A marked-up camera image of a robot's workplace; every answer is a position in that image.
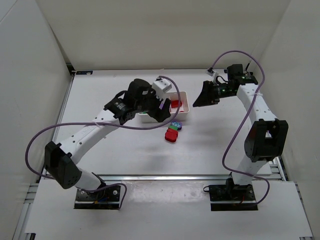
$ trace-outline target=red object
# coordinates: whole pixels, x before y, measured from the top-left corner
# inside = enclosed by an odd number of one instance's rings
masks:
[[[171,102],[171,108],[175,109],[178,107],[179,100],[175,100]]]
[[[177,141],[177,135],[174,132],[167,131],[164,135],[164,139],[168,142],[175,143]]]
[[[177,130],[174,130],[174,129],[172,129],[172,128],[168,128],[167,132],[170,132],[170,133],[175,134],[176,137],[178,137],[178,134],[179,134]]]

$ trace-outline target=metal bracket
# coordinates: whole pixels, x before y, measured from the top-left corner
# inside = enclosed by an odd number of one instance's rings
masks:
[[[227,192],[227,185],[209,185],[210,205],[212,212],[218,211],[257,211],[258,207],[252,206],[256,196],[252,185],[246,186],[243,191],[232,191],[232,197]]]
[[[78,189],[75,195],[74,209],[116,210],[120,204],[121,186],[114,186],[105,190],[104,197],[95,199],[85,191]]]

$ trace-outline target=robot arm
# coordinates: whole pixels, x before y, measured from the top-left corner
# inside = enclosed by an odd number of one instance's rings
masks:
[[[166,79],[157,79],[150,85],[142,79],[135,79],[128,90],[119,92],[93,119],[96,125],[84,126],[80,131],[56,144],[49,142],[45,147],[44,167],[64,189],[73,186],[96,190],[106,184],[95,174],[78,168],[81,158],[102,138],[135,117],[146,112],[158,122],[170,117],[170,104],[164,94],[171,89]],[[107,122],[114,125],[99,125]]]
[[[215,72],[209,73],[213,77],[216,75]],[[262,94],[256,93],[258,81],[254,76],[243,72],[242,64],[229,66],[227,76],[226,83],[220,83],[215,78],[213,81],[204,81],[202,91],[193,104],[193,107],[216,105],[222,98],[237,96],[245,109],[250,110],[252,127],[244,141],[245,154],[236,170],[251,176],[232,172],[225,187],[221,187],[226,194],[218,197],[220,201],[232,200],[234,196],[246,196],[248,187],[252,184],[252,176],[255,176],[268,161],[282,154],[288,132],[288,123],[278,120],[270,111]],[[254,95],[257,96],[250,109]]]

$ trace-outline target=white floor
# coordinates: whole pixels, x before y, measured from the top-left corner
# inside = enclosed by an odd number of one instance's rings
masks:
[[[135,78],[152,83],[160,74],[172,78],[179,90],[187,93],[190,112],[177,142],[165,141],[167,127],[148,131],[117,129],[82,158],[80,168],[106,175],[229,174],[221,164],[222,156],[246,110],[236,96],[221,99],[218,105],[193,108],[203,81],[210,79],[204,70],[111,70],[76,75],[62,122],[90,122],[118,92],[128,89]],[[138,115],[126,124],[142,126]],[[80,128],[61,127],[57,142]],[[244,139],[250,128],[248,120],[227,156],[226,164],[231,168],[236,168],[245,154]],[[259,174],[270,175],[269,165]]]
[[[210,79],[203,70],[94,71],[93,75],[76,75],[62,122],[91,121],[134,78],[151,83],[158,75],[176,81],[179,89],[187,92],[190,106],[201,92],[202,82]],[[221,99],[215,106],[191,107],[175,144],[164,140],[166,127],[118,129],[94,146],[78,166],[104,175],[214,175],[223,179],[229,172],[222,167],[222,155],[245,113],[237,97]],[[142,126],[138,116],[128,124]],[[236,168],[242,159],[250,128],[247,121],[227,156],[228,166]],[[56,143],[79,129],[60,128]],[[259,174],[270,175],[269,164]],[[299,240],[312,236],[292,182],[270,181],[270,193],[258,211],[239,212],[211,212],[209,195],[202,191],[208,182],[125,183],[128,194],[120,211],[83,210],[74,209],[75,188],[63,190],[54,180],[41,180],[26,233],[36,233],[36,240]],[[260,199],[266,183],[254,181],[253,188]]]

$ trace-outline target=white container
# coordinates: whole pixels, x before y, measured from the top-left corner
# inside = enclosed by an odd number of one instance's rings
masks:
[[[177,92],[167,92],[166,97],[169,98],[171,101],[178,100],[178,94]],[[180,110],[178,112],[178,115],[175,117],[174,120],[177,121],[184,121],[187,118],[187,114],[189,113],[189,104],[188,104],[188,99],[187,99],[187,93],[185,91],[180,91],[180,97],[181,97],[181,102],[182,106],[180,107]],[[171,108],[170,107],[170,114],[173,116],[176,112],[176,108]],[[143,123],[156,123],[157,120],[154,118],[150,117],[147,113],[138,113],[141,122]]]

